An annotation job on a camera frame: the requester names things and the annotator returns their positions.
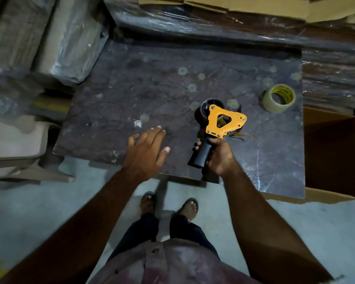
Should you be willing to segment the person's left hand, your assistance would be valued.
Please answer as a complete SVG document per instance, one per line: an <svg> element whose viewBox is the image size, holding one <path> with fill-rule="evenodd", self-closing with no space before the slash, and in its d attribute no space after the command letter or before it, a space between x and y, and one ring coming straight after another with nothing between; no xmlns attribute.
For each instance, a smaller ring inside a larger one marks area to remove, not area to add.
<svg viewBox="0 0 355 284"><path fill-rule="evenodd" d="M145 142L150 129L141 134L136 134L135 145L127 149L126 157L122 165L122 171L126 178L136 186L156 175L162 166L157 166L157 157L161 150L166 131L161 129L152 145Z"/></svg>

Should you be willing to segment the person's right hand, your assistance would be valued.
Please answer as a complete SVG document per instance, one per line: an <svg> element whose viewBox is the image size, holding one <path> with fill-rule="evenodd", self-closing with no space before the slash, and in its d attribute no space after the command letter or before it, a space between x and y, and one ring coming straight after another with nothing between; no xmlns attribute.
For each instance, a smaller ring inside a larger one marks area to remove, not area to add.
<svg viewBox="0 0 355 284"><path fill-rule="evenodd" d="M197 142L195 150L199 150L204 144L208 144L206 140L204 142ZM210 151L206 158L205 165L216 175L224 179L235 167L237 167L237 161L232 149L229 143L225 140L223 140L221 146L212 146L210 144L209 146Z"/></svg>

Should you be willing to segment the orange black tape dispenser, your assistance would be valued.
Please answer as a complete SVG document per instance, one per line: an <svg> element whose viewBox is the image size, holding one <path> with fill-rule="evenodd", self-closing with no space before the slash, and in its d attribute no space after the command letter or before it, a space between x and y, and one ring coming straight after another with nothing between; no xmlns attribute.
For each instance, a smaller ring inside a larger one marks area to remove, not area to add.
<svg viewBox="0 0 355 284"><path fill-rule="evenodd" d="M208 169L207 161L213 151L213 143L210 139L232 137L242 140L245 136L255 138L255 135L241 133L247 121L246 115L241 113L241 105L236 111L232 111L228 110L221 100L210 98L194 110L194 119L199 125L197 141L202 145L196 149L197 143L194 144L188 165L200 169L202 174Z"/></svg>

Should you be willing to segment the person's left forearm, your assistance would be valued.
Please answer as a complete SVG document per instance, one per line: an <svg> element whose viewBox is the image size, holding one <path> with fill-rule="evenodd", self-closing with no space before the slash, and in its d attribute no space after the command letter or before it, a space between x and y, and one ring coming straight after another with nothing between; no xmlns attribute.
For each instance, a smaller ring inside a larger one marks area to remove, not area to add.
<svg viewBox="0 0 355 284"><path fill-rule="evenodd" d="M133 192L155 173L122 168L0 284L85 284Z"/></svg>

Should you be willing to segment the person's right forearm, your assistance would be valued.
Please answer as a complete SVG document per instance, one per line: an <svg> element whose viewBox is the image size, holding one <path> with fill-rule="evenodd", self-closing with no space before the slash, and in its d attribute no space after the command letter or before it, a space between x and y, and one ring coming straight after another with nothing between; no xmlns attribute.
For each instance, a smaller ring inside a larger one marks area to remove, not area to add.
<svg viewBox="0 0 355 284"><path fill-rule="evenodd" d="M252 278L264 284L319 284L334 279L239 165L222 171L220 177Z"/></svg>

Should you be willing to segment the dark sandal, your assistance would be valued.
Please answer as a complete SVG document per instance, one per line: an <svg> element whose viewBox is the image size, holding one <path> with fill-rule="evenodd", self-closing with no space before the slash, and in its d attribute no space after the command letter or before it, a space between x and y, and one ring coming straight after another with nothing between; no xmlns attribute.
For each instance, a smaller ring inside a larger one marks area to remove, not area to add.
<svg viewBox="0 0 355 284"><path fill-rule="evenodd" d="M152 191L147 191L143 194L140 202L141 217L145 214L155 214L156 209L156 194Z"/></svg>
<svg viewBox="0 0 355 284"><path fill-rule="evenodd" d="M177 216L184 216L191 223L195 219L199 210L199 203L195 198L189 198L182 207L175 213Z"/></svg>

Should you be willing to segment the beige packing tape roll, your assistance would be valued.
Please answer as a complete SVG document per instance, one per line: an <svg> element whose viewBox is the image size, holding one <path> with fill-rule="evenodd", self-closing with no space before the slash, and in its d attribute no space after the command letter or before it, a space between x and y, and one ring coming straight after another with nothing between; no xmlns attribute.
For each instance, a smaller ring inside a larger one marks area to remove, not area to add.
<svg viewBox="0 0 355 284"><path fill-rule="evenodd" d="M296 93L286 84L276 84L261 94L263 108L271 113L282 113L296 101Z"/></svg>

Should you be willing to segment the dark trousers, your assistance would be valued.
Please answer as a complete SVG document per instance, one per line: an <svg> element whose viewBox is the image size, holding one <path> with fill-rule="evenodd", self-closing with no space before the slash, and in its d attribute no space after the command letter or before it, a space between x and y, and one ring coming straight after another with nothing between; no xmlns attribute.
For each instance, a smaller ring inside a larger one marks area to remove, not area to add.
<svg viewBox="0 0 355 284"><path fill-rule="evenodd" d="M107 262L116 255L137 247L146 241L156 242L158 231L159 220L157 217L152 213L142 215L139 220L128 228ZM195 242L209 249L218 257L216 249L206 238L203 230L198 225L190 223L187 217L183 215L172 216L170 220L170 238Z"/></svg>

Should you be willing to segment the stained grey shirt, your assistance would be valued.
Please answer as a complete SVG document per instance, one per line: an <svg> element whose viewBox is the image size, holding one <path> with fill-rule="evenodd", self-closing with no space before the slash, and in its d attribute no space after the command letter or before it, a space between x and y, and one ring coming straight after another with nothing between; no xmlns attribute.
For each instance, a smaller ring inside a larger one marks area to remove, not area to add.
<svg viewBox="0 0 355 284"><path fill-rule="evenodd" d="M261 284L192 241L146 241L109 260L89 284Z"/></svg>

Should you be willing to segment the beige plastic chair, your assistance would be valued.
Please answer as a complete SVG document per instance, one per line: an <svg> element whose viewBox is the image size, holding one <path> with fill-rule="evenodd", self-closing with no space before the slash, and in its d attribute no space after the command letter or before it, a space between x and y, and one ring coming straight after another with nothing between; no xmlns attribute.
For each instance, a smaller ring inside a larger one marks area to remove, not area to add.
<svg viewBox="0 0 355 284"><path fill-rule="evenodd" d="M57 123L35 115L0 121L0 181L73 182L74 176L59 170L64 157L53 153L60 131Z"/></svg>

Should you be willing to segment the open brown cardboard box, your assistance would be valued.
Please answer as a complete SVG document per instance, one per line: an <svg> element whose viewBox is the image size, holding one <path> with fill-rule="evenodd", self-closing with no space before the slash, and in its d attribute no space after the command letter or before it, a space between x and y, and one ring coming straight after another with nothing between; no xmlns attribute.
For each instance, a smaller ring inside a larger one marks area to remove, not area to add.
<svg viewBox="0 0 355 284"><path fill-rule="evenodd" d="M309 107L303 114L305 198L262 195L297 205L355 200L355 116Z"/></svg>

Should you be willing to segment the plastic-wrapped cardboard stack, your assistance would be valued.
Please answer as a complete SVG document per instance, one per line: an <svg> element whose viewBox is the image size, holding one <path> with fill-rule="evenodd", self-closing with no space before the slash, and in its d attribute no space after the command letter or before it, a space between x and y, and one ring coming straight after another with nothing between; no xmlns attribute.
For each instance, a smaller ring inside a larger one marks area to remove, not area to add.
<svg viewBox="0 0 355 284"><path fill-rule="evenodd" d="M147 34L300 49L304 102L355 109L355 14L308 23L151 0L104 0L117 26Z"/></svg>
<svg viewBox="0 0 355 284"><path fill-rule="evenodd" d="M0 0L0 117L84 82L108 37L103 0Z"/></svg>

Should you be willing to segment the flat brown cardboard sheets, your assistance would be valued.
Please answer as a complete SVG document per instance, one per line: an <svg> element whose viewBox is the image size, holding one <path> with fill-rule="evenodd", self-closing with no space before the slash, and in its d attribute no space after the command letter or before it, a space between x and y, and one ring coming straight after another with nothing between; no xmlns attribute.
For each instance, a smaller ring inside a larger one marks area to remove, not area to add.
<svg viewBox="0 0 355 284"><path fill-rule="evenodd" d="M355 15L355 0L138 0L140 5L186 4L219 13L243 12L318 23Z"/></svg>

